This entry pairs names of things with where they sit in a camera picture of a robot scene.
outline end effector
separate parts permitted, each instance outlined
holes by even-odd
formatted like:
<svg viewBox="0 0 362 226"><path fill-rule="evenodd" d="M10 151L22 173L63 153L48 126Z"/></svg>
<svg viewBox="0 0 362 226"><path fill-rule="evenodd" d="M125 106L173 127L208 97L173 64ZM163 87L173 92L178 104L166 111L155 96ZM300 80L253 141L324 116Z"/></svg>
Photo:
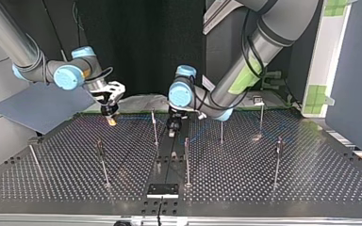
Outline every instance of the end effector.
<svg viewBox="0 0 362 226"><path fill-rule="evenodd" d="M65 90L77 87L86 89L97 103L110 125L115 125L114 115L119 109L117 103L125 93L125 86L119 82L106 82L105 78L113 72L109 67L102 71L98 59L89 46L72 51L70 62L46 60L43 53L33 68L22 68L13 64L14 74L32 82L54 82Z"/></svg>
<svg viewBox="0 0 362 226"><path fill-rule="evenodd" d="M169 89L171 108L179 111L197 111L200 117L208 116L218 121L227 121L233 112L231 106L214 103L211 92L195 86L196 70L188 65L178 66Z"/></svg>

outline metal bracket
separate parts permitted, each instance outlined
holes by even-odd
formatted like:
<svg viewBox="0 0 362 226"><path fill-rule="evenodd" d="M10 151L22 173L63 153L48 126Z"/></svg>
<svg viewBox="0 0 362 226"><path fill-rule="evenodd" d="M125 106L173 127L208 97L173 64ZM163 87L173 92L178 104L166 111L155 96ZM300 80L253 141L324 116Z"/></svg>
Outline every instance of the metal bracket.
<svg viewBox="0 0 362 226"><path fill-rule="evenodd" d="M178 184L150 184L148 199L178 199Z"/></svg>
<svg viewBox="0 0 362 226"><path fill-rule="evenodd" d="M326 105L334 105L335 104L335 100L329 96L325 96L325 104Z"/></svg>

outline gray panel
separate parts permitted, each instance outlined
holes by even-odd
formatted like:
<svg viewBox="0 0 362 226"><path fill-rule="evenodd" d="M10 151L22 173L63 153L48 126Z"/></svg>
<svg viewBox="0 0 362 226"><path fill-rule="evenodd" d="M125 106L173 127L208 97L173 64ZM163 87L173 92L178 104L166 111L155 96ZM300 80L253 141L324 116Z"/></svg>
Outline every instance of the gray panel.
<svg viewBox="0 0 362 226"><path fill-rule="evenodd" d="M326 122L362 149L362 1L352 4Z"/></svg>
<svg viewBox="0 0 362 226"><path fill-rule="evenodd" d="M36 83L0 102L0 114L47 134L93 103L94 100L82 88L66 91L54 84L45 86L43 83Z"/></svg>

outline gray wall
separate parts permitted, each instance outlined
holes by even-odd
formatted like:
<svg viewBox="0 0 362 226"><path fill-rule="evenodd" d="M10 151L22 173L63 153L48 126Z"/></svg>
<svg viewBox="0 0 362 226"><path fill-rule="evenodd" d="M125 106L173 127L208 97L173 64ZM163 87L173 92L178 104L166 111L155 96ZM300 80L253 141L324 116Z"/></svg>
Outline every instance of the gray wall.
<svg viewBox="0 0 362 226"><path fill-rule="evenodd" d="M362 0L353 3L326 122L362 149Z"/></svg>

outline metal rod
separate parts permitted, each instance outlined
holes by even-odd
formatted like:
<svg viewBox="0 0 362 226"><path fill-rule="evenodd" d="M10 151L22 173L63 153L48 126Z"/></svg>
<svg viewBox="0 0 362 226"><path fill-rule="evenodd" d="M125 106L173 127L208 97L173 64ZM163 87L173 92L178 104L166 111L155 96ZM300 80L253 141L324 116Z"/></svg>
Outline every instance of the metal rod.
<svg viewBox="0 0 362 226"><path fill-rule="evenodd" d="M105 179L106 179L106 185L105 187L111 187L110 182L108 180L107 176L107 168L105 164L105 150L104 150L104 144L101 138L98 138L98 141L96 143L96 155L98 156L99 161L102 164L102 168L104 170Z"/></svg>
<svg viewBox="0 0 362 226"><path fill-rule="evenodd" d="M280 166L280 157L279 154L277 155L277 166L275 167L275 177L274 177L274 189L278 187L277 180L278 180L278 170Z"/></svg>
<svg viewBox="0 0 362 226"><path fill-rule="evenodd" d="M220 143L223 144L223 142L224 142L224 139L223 139L223 129L222 129L222 138L220 140Z"/></svg>
<svg viewBox="0 0 362 226"><path fill-rule="evenodd" d="M261 105L261 110L260 110L260 134L261 134L261 130L263 128L263 115L264 115L264 105Z"/></svg>
<svg viewBox="0 0 362 226"><path fill-rule="evenodd" d="M156 120L155 120L155 113L154 113L155 109L152 110L152 123L154 125L154 130L155 130L155 144L156 146L158 145L158 141L157 141L157 130L156 130Z"/></svg>
<svg viewBox="0 0 362 226"><path fill-rule="evenodd" d="M40 161L38 161L37 155L35 154L33 146L30 144L28 147L31 150L32 156L34 157L35 163L37 163L38 166L40 166Z"/></svg>
<svg viewBox="0 0 362 226"><path fill-rule="evenodd" d="M105 165L105 160L102 160L102 167L103 167L103 169L104 169L105 178L106 178L106 181L107 181L106 186L109 187L109 186L110 186L110 182L108 181L108 177L107 177L107 169L106 169L106 165Z"/></svg>
<svg viewBox="0 0 362 226"><path fill-rule="evenodd" d="M43 178L43 173L42 173L42 168L41 168L41 165L40 165L40 161L38 160L37 155L35 154L34 147L32 146L32 144L28 145L28 147L31 150L32 156L34 158L35 163L37 164L38 170L40 171L41 178L42 178L43 181L45 181L45 179Z"/></svg>
<svg viewBox="0 0 362 226"><path fill-rule="evenodd" d="M38 59L38 47L19 28L1 3L0 46L17 66L28 67Z"/></svg>
<svg viewBox="0 0 362 226"><path fill-rule="evenodd" d="M190 183L189 178L189 139L187 137L185 138L185 158L187 162L187 184L185 186L191 187L192 184Z"/></svg>
<svg viewBox="0 0 362 226"><path fill-rule="evenodd" d="M276 189L278 187L277 180L278 180L278 171L279 171L280 159L281 159L281 156L282 156L282 154L284 152L284 141L283 141L281 136L278 137L275 150L277 152L277 165L275 167L274 189Z"/></svg>

